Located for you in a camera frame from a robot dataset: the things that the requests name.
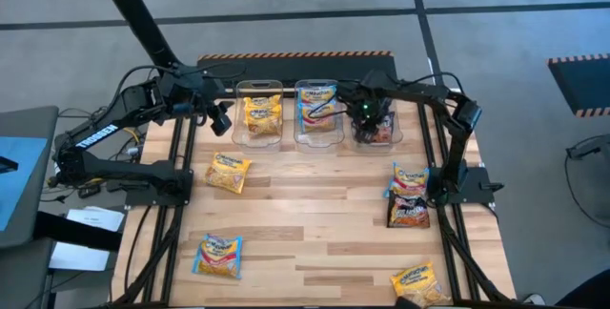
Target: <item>gray table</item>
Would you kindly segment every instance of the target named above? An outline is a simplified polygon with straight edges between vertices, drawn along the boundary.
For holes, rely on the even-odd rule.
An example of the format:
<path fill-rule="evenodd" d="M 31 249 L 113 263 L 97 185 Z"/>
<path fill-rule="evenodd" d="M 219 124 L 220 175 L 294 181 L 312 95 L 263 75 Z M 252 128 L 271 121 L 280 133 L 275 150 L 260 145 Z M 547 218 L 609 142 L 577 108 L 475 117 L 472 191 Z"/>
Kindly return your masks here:
<path fill-rule="evenodd" d="M 43 137 L 47 145 L 38 158 L 7 229 L 0 232 L 0 307 L 23 308 L 45 290 L 53 241 L 32 240 L 42 193 L 57 107 L 0 113 L 0 136 Z M 43 297 L 30 308 L 39 308 Z"/>
<path fill-rule="evenodd" d="M 18 246 L 31 240 L 58 111 L 57 107 L 48 106 L 0 113 L 0 136 L 47 138 L 47 145 L 38 158 L 9 225 L 4 232 L 0 232 L 0 248 Z"/>

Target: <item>wooden tabletop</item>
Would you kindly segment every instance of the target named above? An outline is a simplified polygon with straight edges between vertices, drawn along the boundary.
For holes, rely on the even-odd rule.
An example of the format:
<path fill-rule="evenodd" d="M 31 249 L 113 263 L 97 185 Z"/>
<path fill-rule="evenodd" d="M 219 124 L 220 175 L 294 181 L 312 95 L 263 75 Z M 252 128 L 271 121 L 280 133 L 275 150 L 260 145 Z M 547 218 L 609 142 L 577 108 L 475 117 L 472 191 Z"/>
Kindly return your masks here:
<path fill-rule="evenodd" d="M 196 181 L 182 220 L 170 305 L 392 305 L 396 295 L 390 275 L 427 260 L 434 263 L 443 293 L 450 295 L 436 211 L 429 211 L 429 229 L 385 227 L 387 199 L 382 192 L 393 161 L 412 172 L 427 166 L 417 106 L 398 103 L 404 136 L 387 154 L 355 153 L 349 137 L 332 154 L 299 153 L 293 139 L 293 101 L 285 100 L 284 108 L 277 154 L 241 153 L 231 140 L 233 130 L 221 137 L 208 125 L 197 130 L 192 164 Z M 429 110 L 428 117 L 440 161 Z M 151 124 L 142 162 L 167 159 L 172 133 L 172 121 L 162 127 Z M 214 152 L 253 161 L 241 195 L 204 183 Z M 466 158 L 471 164 L 480 162 L 474 137 Z M 496 219 L 478 204 L 462 205 L 462 210 L 473 257 L 502 293 L 514 297 Z M 135 208 L 127 216 L 112 279 L 115 298 L 123 294 L 127 257 L 143 212 Z M 135 246 L 130 282 L 149 258 L 155 219 L 153 208 Z M 197 245 L 208 233 L 243 237 L 241 280 L 191 272 Z M 456 262 L 462 296 L 468 298 L 458 255 Z M 164 259 L 159 269 L 154 299 L 159 299 Z"/>

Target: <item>plastic bin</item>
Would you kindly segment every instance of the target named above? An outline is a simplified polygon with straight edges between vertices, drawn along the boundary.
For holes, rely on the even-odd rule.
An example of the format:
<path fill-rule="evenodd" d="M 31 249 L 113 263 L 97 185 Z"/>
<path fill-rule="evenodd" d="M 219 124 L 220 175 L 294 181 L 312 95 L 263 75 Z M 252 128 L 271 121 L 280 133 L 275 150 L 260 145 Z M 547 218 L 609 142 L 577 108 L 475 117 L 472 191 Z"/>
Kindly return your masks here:
<path fill-rule="evenodd" d="M 278 134 L 254 135 L 248 129 L 245 122 L 244 98 L 270 98 L 274 95 L 280 96 L 279 103 L 282 110 L 279 120 Z M 277 153 L 280 149 L 284 122 L 284 91 L 282 83 L 277 80 L 247 80 L 241 81 L 235 87 L 235 121 L 233 142 L 246 154 L 268 154 Z"/>
<path fill-rule="evenodd" d="M 335 128 L 327 132 L 304 132 L 299 124 L 299 90 L 336 85 L 335 80 L 299 80 L 295 84 L 295 141 L 296 149 L 302 153 L 334 153 L 343 141 L 343 114 L 333 116 Z M 335 103 L 335 112 L 343 110 L 343 105 Z"/>
<path fill-rule="evenodd" d="M 398 142 L 402 141 L 402 132 L 400 131 L 400 125 L 398 123 L 398 111 L 397 111 L 397 102 L 395 100 L 390 104 L 389 113 L 393 114 L 393 126 L 392 135 L 388 142 L 372 142 L 372 143 L 361 143 L 357 142 L 354 139 L 354 135 L 356 130 L 352 126 L 352 121 L 350 120 L 350 131 L 352 134 L 351 138 L 351 148 L 358 153 L 388 153 L 392 151 L 394 145 Z"/>

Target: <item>ramen package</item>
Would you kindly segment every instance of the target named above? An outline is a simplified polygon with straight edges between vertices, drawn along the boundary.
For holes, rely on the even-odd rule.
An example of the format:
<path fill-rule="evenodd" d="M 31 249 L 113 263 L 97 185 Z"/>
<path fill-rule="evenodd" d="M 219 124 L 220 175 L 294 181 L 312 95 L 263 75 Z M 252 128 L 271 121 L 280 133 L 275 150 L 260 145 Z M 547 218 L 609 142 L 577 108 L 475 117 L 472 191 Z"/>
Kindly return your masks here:
<path fill-rule="evenodd" d="M 372 143 L 388 144 L 392 142 L 392 134 L 394 133 L 394 115 L 395 113 L 388 113 L 385 117 L 383 117 L 383 122 L 377 126 L 377 133 L 371 140 Z"/>
<path fill-rule="evenodd" d="M 329 132 L 335 128 L 335 86 L 298 90 L 297 120 L 303 133 Z"/>
<path fill-rule="evenodd" d="M 279 94 L 271 97 L 244 98 L 244 123 L 250 136 L 281 135 L 282 106 Z"/>
<path fill-rule="evenodd" d="M 242 237 L 220 238 L 206 234 L 194 257 L 193 273 L 240 279 Z"/>
<path fill-rule="evenodd" d="M 426 184 L 430 171 L 426 168 L 420 173 L 407 173 L 400 165 L 394 163 L 394 176 L 390 180 L 390 185 L 384 196 L 390 196 L 390 191 L 394 191 L 399 196 L 421 196 L 426 194 Z"/>
<path fill-rule="evenodd" d="M 442 294 L 432 262 L 406 269 L 390 277 L 394 290 L 399 297 L 404 297 L 421 308 L 430 305 L 446 304 L 450 298 Z"/>
<path fill-rule="evenodd" d="M 206 182 L 212 186 L 241 194 L 251 162 L 251 160 L 239 160 L 221 153 L 214 153 L 212 165 L 206 172 Z"/>
<path fill-rule="evenodd" d="M 399 196 L 390 191 L 388 228 L 429 228 L 426 201 L 421 196 Z"/>

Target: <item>gray floor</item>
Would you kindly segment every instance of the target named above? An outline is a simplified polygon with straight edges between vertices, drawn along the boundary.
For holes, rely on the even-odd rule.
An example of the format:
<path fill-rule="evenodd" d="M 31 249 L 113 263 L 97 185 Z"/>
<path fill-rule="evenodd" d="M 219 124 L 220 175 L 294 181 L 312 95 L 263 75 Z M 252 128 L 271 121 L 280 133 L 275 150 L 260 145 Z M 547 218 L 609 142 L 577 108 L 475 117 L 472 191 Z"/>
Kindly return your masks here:
<path fill-rule="evenodd" d="M 414 0 L 145 0 L 155 17 L 303 10 L 413 8 Z M 426 7 L 598 2 L 604 0 L 424 0 Z M 0 0 L 0 24 L 119 18 L 110 0 Z M 520 296 L 549 302 L 610 266 L 608 230 L 572 202 L 563 176 L 564 149 L 607 133 L 607 117 L 576 119 L 544 60 L 608 52 L 610 10 L 570 10 L 430 16 L 441 68 L 458 74 L 483 108 L 477 134 L 498 193 L 500 230 Z M 332 18 L 162 27 L 176 54 L 194 63 L 202 53 L 391 50 L 399 75 L 429 72 L 417 17 Z M 107 104 L 128 68 L 150 63 L 128 28 L 0 31 L 0 111 L 54 104 L 95 110 Z M 145 76 L 136 76 L 139 81 Z M 62 120 L 57 131 L 75 121 Z M 128 138 L 118 134 L 95 150 L 111 155 Z M 570 164 L 575 189 L 596 215 L 610 212 L 604 191 L 608 165 L 595 156 Z M 73 196 L 66 212 L 85 205 L 121 205 L 122 195 Z M 109 275 L 87 275 L 58 296 L 58 308 L 96 305 Z"/>

